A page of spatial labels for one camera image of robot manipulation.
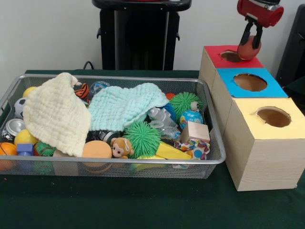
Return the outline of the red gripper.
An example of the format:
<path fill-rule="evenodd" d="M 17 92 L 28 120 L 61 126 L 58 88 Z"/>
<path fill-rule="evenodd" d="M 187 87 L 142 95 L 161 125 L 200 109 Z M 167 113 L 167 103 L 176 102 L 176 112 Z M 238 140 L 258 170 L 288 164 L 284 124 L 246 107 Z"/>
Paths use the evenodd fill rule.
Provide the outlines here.
<path fill-rule="evenodd" d="M 239 0 L 237 11 L 239 14 L 249 17 L 244 33 L 241 38 L 241 45 L 245 45 L 250 37 L 250 30 L 253 26 L 253 20 L 256 24 L 256 35 L 254 37 L 254 49 L 258 49 L 261 44 L 263 27 L 275 26 L 281 19 L 284 8 L 279 5 L 279 0 Z"/>

